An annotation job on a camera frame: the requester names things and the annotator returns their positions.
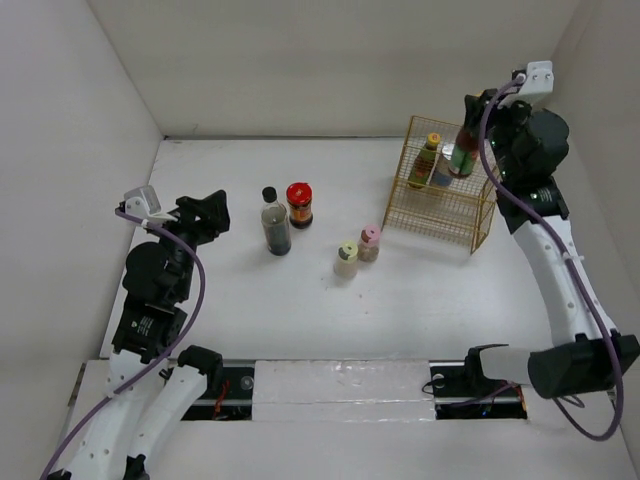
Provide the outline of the yellow cap sauce bottle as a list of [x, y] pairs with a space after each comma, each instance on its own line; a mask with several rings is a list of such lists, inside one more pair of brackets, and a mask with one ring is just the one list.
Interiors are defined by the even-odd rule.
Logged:
[[448, 169], [456, 178], [465, 178], [473, 173], [478, 156], [478, 141], [462, 127], [455, 139]]
[[411, 167], [408, 178], [410, 188], [422, 189], [426, 186], [437, 160], [440, 142], [440, 134], [435, 132], [428, 134], [425, 144], [421, 147]]

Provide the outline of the tall dark soy sauce bottle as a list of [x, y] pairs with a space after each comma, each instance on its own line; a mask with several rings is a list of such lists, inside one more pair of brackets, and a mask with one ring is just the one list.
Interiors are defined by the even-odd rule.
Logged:
[[278, 200], [277, 191], [272, 186], [262, 190], [264, 206], [261, 209], [261, 224], [269, 252], [275, 256], [284, 256], [291, 249], [288, 213]]

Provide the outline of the silver lid white granule jar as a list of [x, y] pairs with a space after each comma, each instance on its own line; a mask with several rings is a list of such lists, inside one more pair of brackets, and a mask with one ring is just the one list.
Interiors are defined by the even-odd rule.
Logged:
[[439, 147], [434, 172], [431, 175], [430, 184], [440, 188], [448, 188], [453, 180], [449, 170], [451, 155], [454, 144], [451, 142], [442, 143]]

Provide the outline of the red lid sauce jar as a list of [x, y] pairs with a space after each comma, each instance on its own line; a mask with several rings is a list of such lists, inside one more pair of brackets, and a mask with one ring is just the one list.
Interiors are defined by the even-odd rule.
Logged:
[[308, 228], [313, 221], [311, 186], [304, 182], [290, 184], [286, 190], [286, 199], [291, 225], [297, 229]]

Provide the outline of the yellow-green lid spice shaker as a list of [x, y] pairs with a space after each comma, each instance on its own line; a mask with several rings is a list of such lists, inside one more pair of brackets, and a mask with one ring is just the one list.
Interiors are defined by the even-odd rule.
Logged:
[[338, 246], [334, 262], [334, 273], [345, 280], [353, 279], [358, 272], [358, 245], [345, 241]]

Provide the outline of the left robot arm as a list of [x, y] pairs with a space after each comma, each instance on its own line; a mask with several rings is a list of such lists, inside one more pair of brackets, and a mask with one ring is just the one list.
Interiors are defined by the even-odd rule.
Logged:
[[169, 357], [204, 302], [206, 273], [197, 249], [229, 230], [227, 195], [182, 196], [175, 204], [164, 211], [147, 185], [127, 192], [115, 209], [155, 238], [126, 257], [126, 298], [103, 397], [61, 441], [44, 479], [149, 478], [184, 414], [222, 387], [219, 353], [191, 345], [175, 364]]

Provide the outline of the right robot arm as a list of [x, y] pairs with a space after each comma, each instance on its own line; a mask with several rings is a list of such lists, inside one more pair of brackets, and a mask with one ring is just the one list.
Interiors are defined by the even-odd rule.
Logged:
[[575, 248], [569, 210], [553, 178], [569, 152], [569, 127], [557, 114], [521, 100], [495, 108], [487, 129], [501, 176], [497, 202], [525, 254], [542, 295], [552, 345], [527, 351], [498, 345], [462, 369], [462, 381], [483, 394], [499, 378], [533, 386], [545, 399], [615, 386], [639, 356], [639, 342], [622, 335], [597, 302]]

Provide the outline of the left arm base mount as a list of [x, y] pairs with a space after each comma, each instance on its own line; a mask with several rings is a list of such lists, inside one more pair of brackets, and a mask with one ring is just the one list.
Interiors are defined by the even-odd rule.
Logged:
[[254, 363], [223, 367], [221, 383], [201, 395], [183, 415], [183, 421], [248, 421], [252, 418]]

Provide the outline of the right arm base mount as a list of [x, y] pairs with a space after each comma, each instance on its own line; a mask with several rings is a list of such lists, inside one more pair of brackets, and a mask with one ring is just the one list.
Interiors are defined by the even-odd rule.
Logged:
[[526, 420], [520, 386], [505, 380], [473, 378], [462, 364], [430, 366], [422, 392], [434, 401], [437, 420]]

